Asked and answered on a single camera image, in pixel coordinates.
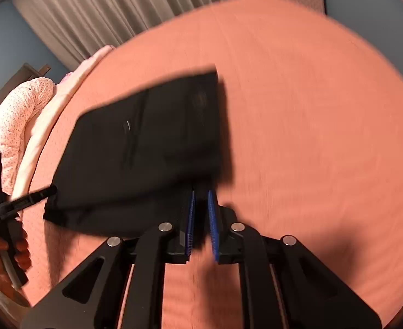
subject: silver screw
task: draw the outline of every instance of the silver screw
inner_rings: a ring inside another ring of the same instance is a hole
[[[161,223],[159,225],[159,230],[162,231],[162,232],[170,231],[170,230],[172,230],[172,224],[170,224],[170,223]]]
[[[107,245],[110,247],[118,246],[121,243],[121,239],[117,236],[113,236],[107,240]]]
[[[293,246],[297,243],[297,240],[294,236],[287,235],[282,238],[282,242],[287,246]]]
[[[246,227],[242,223],[233,223],[231,225],[231,229],[235,232],[241,232],[245,229]]]

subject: curtain fold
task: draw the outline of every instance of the curtain fold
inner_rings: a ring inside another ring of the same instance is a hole
[[[74,70],[106,44],[218,0],[12,0],[49,49]]]

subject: black garment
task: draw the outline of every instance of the black garment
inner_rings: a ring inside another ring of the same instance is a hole
[[[107,236],[177,221],[191,184],[220,172],[217,84],[216,72],[186,76],[82,115],[44,219]]]

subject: polka dot pillow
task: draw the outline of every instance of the polka dot pillow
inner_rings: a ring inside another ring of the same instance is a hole
[[[12,90],[0,105],[2,190],[11,194],[25,152],[25,128],[51,100],[54,82],[47,78],[26,81]]]

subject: brown headboard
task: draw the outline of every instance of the brown headboard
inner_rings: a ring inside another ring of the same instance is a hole
[[[40,71],[35,70],[31,67],[31,65],[25,63],[22,67],[14,74],[6,84],[0,89],[0,104],[2,104],[3,100],[6,96],[19,86],[21,83],[26,82],[27,80],[31,80],[34,78],[39,78],[44,76],[46,72],[50,69],[48,65],[45,65],[40,69]]]

